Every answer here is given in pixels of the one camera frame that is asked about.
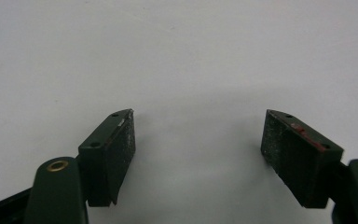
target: screw hole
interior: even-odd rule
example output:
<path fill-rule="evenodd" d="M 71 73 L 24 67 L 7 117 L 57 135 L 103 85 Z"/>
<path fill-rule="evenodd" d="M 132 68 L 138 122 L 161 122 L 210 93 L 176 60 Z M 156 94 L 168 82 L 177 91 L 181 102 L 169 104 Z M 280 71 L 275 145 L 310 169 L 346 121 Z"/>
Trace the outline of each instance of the screw hole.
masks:
<path fill-rule="evenodd" d="M 325 147 L 325 148 L 330 148 L 330 146 L 329 145 L 327 145 L 327 144 L 321 144 L 323 147 Z"/>
<path fill-rule="evenodd" d="M 90 144 L 91 147 L 98 147 L 100 146 L 101 144 L 99 142 L 93 142 Z"/>
<path fill-rule="evenodd" d="M 55 161 L 48 166 L 48 171 L 57 172 L 63 170 L 66 166 L 68 166 L 68 164 L 68 161 Z"/>

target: white background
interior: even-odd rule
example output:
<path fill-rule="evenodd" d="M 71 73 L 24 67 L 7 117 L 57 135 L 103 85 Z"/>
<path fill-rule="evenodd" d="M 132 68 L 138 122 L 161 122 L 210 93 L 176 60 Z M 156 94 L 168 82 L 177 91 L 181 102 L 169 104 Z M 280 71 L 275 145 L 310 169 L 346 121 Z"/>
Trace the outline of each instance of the white background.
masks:
<path fill-rule="evenodd" d="M 132 108 L 95 223 L 330 223 L 259 152 L 266 109 L 358 158 L 358 1 L 0 1 L 0 200 Z"/>

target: red mark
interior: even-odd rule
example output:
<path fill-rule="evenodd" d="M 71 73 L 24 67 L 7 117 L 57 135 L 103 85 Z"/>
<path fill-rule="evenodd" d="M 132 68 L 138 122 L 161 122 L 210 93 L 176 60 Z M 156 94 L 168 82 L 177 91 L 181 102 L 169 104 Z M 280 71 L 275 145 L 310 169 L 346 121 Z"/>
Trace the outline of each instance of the red mark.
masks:
<path fill-rule="evenodd" d="M 295 129 L 299 134 L 301 134 L 309 143 L 313 144 L 314 146 L 316 146 L 316 148 L 321 151 L 324 152 L 326 150 L 326 148 L 318 143 L 313 141 L 307 134 L 307 132 L 305 131 L 305 129 L 303 127 L 301 127 L 301 125 L 296 124 L 296 123 L 291 123 L 290 126 L 292 126 L 293 129 Z"/>

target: scratched surface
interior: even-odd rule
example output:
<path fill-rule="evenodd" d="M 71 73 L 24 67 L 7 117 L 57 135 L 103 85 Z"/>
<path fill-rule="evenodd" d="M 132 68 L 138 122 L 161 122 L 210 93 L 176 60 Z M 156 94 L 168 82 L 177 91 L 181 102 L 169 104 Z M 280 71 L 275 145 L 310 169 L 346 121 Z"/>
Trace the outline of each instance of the scratched surface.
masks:
<path fill-rule="evenodd" d="M 0 1 L 0 200 L 126 108 L 137 153 L 90 223 L 329 223 L 260 145 L 271 108 L 358 158 L 358 1 Z"/>

